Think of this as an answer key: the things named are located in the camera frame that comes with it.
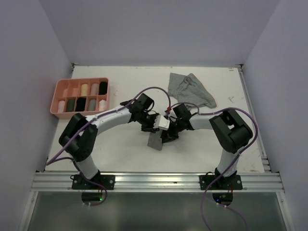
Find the plain grey underwear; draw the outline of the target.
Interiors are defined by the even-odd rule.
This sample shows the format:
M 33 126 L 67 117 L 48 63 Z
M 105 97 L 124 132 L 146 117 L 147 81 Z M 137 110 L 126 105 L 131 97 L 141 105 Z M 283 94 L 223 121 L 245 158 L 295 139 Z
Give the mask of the plain grey underwear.
M 157 151 L 161 151 L 163 148 L 161 135 L 162 135 L 161 130 L 157 131 L 156 133 L 150 133 L 147 146 Z

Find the beige navy-trimmed underwear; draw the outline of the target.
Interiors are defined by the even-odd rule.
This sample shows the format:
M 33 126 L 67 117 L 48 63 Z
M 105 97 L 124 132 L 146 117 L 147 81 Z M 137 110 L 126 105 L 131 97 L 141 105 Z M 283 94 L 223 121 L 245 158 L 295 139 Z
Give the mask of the beige navy-trimmed underwear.
M 81 88 L 80 88 L 80 96 L 87 96 L 88 88 L 89 88 L 88 84 L 86 84 L 86 83 L 82 84 Z

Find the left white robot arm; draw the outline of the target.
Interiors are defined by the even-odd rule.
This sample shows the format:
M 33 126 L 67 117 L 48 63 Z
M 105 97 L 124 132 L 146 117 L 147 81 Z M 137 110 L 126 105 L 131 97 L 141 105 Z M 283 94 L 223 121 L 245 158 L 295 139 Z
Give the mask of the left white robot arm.
M 100 114 L 83 116 L 77 113 L 72 116 L 59 138 L 59 144 L 73 158 L 84 176 L 84 185 L 89 189 L 97 188 L 100 183 L 99 170 L 91 157 L 96 137 L 113 127 L 130 122 L 140 123 L 145 132 L 158 131 L 154 128 L 158 113 L 148 113 L 152 104 L 154 100 L 143 93 L 131 103 L 122 102 L 118 107 Z

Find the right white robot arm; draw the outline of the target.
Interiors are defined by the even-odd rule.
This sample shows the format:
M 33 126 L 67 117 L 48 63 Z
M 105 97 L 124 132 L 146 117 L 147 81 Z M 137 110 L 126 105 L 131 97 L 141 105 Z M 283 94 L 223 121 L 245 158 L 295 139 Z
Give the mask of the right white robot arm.
M 168 130 L 162 132 L 162 143 L 178 139 L 179 133 L 184 130 L 212 130 L 222 147 L 222 154 L 214 175 L 204 176 L 205 184 L 211 185 L 211 189 L 231 186 L 236 177 L 240 151 L 253 137 L 251 128 L 233 108 L 226 108 L 213 115 L 202 115 L 192 114 L 184 103 L 180 103 L 173 111 L 176 117 L 171 119 Z

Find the grey striped underwear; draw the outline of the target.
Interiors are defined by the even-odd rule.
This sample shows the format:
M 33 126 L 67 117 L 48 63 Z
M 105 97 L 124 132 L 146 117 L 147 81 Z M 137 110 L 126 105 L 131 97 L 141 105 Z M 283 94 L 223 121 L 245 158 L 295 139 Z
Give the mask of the grey striped underwear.
M 170 73 L 167 92 L 179 103 L 193 103 L 198 107 L 211 109 L 217 107 L 214 97 L 192 73 L 188 75 Z

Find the white rolled cloth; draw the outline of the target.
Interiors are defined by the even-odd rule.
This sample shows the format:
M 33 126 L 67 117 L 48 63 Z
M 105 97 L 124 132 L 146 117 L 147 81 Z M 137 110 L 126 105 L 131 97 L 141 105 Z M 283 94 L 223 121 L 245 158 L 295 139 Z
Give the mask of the white rolled cloth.
M 99 111 L 105 111 L 107 108 L 107 101 L 106 100 L 100 100 L 99 101 Z

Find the black rolled cloth back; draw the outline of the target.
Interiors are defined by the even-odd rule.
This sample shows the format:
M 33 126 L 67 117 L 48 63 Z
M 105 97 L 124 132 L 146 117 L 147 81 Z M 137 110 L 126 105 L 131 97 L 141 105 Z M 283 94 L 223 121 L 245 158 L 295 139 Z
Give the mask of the black rolled cloth back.
M 108 82 L 102 81 L 99 84 L 99 95 L 106 95 L 108 91 Z

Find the black rolled cloth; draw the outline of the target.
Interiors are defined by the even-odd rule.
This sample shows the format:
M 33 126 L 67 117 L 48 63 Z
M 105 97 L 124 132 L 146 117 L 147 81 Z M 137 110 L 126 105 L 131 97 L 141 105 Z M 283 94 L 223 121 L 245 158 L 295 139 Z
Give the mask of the black rolled cloth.
M 77 98 L 75 111 L 83 112 L 85 110 L 85 105 L 86 105 L 86 98 L 83 97 Z
M 102 81 L 99 84 L 99 95 L 106 95 L 108 91 L 108 82 Z

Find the grey rolled cloth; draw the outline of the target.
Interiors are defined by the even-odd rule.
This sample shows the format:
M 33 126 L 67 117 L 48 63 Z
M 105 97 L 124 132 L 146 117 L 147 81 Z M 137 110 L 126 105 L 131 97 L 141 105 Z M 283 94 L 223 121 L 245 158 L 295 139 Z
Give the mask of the grey rolled cloth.
M 95 110 L 96 110 L 96 99 L 92 99 L 89 101 L 88 111 L 95 111 Z

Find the beige rolled cloth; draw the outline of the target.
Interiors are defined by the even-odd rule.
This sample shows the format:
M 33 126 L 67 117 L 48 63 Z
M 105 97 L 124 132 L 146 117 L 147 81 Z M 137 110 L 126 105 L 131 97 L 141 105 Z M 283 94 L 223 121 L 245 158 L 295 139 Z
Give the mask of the beige rolled cloth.
M 91 85 L 90 95 L 91 95 L 91 96 L 97 95 L 97 93 L 98 93 L 98 88 L 99 88 L 98 83 L 93 83 L 93 84 Z

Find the pink divided storage tray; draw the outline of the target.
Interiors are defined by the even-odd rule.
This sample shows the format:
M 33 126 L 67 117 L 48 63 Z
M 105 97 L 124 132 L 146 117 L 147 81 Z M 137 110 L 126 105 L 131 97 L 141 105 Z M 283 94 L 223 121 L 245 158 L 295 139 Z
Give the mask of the pink divided storage tray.
M 89 116 L 105 112 L 110 93 L 106 77 L 61 79 L 55 87 L 50 113 L 59 119 L 70 119 L 76 113 Z

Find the black rolled cloth front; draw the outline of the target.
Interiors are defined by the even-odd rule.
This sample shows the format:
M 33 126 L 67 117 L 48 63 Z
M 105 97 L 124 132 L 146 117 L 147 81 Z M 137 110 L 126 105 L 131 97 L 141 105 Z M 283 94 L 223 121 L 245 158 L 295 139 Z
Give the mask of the black rolled cloth front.
M 77 98 L 75 111 L 83 112 L 85 110 L 85 105 L 86 105 L 86 98 L 83 97 Z

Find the olive rolled cloth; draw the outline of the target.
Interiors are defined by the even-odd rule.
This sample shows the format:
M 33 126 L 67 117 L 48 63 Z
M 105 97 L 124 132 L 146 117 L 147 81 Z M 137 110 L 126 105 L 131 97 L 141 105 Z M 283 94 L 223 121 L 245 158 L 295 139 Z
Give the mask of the olive rolled cloth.
M 68 99 L 66 104 L 66 112 L 73 112 L 75 108 L 75 99 Z

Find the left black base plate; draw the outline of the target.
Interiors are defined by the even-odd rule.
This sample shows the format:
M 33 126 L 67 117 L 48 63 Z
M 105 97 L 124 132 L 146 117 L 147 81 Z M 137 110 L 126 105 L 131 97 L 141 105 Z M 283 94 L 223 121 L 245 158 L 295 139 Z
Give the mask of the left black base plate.
M 115 175 L 96 175 L 90 181 L 86 181 L 80 174 L 71 175 L 70 179 L 73 181 L 71 188 L 73 190 L 98 190 L 102 185 L 106 190 L 113 190 L 115 185 Z

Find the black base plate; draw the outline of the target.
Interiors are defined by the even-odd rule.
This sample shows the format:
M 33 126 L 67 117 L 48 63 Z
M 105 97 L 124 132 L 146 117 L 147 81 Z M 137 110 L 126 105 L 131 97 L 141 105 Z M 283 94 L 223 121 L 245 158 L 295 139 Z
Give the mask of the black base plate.
M 71 175 L 70 179 L 73 181 L 71 188 L 73 190 L 98 190 L 102 185 L 106 190 L 113 190 L 115 185 L 115 175 L 96 175 L 90 181 L 86 181 L 80 174 Z
M 207 172 L 205 175 L 199 175 L 200 189 L 205 190 L 207 186 L 219 176 L 218 172 Z M 242 179 L 237 173 L 229 177 L 221 177 L 214 182 L 210 190 L 242 190 Z

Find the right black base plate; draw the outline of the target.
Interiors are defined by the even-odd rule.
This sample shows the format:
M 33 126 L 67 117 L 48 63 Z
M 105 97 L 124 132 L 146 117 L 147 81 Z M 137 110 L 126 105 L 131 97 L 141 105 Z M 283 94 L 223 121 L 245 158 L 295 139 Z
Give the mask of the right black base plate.
M 207 172 L 205 175 L 199 175 L 200 189 L 205 190 L 207 186 L 219 176 L 218 172 Z M 237 173 L 229 177 L 221 177 L 214 182 L 210 190 L 242 190 L 242 179 Z

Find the aluminium mounting rail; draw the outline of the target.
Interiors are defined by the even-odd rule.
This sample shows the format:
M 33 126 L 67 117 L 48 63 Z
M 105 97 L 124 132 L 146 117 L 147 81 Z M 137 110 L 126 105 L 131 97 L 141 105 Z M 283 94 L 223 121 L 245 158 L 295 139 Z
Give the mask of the aluminium mounting rail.
M 31 185 L 34 192 L 69 192 L 92 190 L 73 190 L 72 171 L 46 171 L 36 173 Z M 105 172 L 103 175 L 115 175 L 112 192 L 156 192 L 156 193 L 200 193 L 199 175 L 206 173 L 121 173 Z M 283 183 L 278 173 L 239 173 L 242 179 L 242 190 L 209 190 L 210 192 L 240 193 L 282 193 Z

